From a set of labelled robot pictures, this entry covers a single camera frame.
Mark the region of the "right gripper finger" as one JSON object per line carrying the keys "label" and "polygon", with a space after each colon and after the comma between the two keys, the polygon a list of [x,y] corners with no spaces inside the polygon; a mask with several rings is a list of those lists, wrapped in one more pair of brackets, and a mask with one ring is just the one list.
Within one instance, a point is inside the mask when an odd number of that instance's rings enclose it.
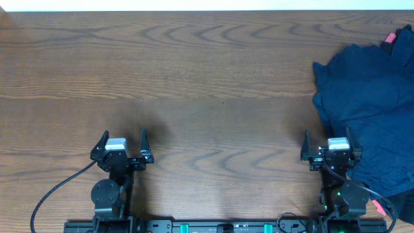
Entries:
{"label": "right gripper finger", "polygon": [[350,144],[351,153],[353,155],[353,160],[360,161],[362,158],[362,146],[358,142],[357,138],[353,135],[350,128],[346,128],[346,133]]}
{"label": "right gripper finger", "polygon": [[302,161],[308,161],[310,156],[311,156],[311,149],[310,149],[310,141],[309,141],[309,131],[306,129],[303,145],[300,151],[300,159]]}

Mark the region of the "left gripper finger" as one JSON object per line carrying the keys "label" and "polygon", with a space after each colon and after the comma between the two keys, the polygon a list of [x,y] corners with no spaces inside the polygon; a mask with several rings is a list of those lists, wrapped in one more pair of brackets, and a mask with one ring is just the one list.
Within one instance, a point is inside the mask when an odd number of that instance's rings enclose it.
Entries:
{"label": "left gripper finger", "polygon": [[107,144],[107,141],[109,140],[109,132],[108,130],[105,130],[101,139],[98,141],[98,143],[95,145],[95,147],[91,150],[90,153],[90,159],[91,160],[101,160],[105,156],[105,145]]}
{"label": "left gripper finger", "polygon": [[140,152],[145,163],[154,163],[154,156],[151,151],[151,147],[147,140],[146,130],[142,130],[141,141],[140,141]]}

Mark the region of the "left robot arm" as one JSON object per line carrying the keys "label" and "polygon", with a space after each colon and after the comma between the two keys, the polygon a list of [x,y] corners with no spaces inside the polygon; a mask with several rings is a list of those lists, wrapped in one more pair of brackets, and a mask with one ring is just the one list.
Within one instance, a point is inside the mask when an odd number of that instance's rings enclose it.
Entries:
{"label": "left robot arm", "polygon": [[132,216],[131,198],[134,173],[146,170],[154,163],[154,156],[143,129],[140,140],[140,156],[130,157],[125,138],[110,138],[105,131],[91,150],[91,160],[109,174],[98,181],[91,190],[94,203],[94,232],[145,232],[146,224]]}

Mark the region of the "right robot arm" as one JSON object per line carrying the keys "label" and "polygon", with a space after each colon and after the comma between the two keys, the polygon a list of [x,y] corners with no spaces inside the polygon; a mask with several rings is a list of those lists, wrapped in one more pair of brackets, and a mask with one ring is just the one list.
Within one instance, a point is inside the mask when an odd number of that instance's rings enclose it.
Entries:
{"label": "right robot arm", "polygon": [[359,219],[366,214],[369,194],[362,183],[351,181],[347,172],[362,158],[362,146],[346,129],[345,137],[330,138],[326,146],[311,148],[305,131],[300,159],[321,175],[320,203],[326,214],[313,226],[314,232],[360,232]]}

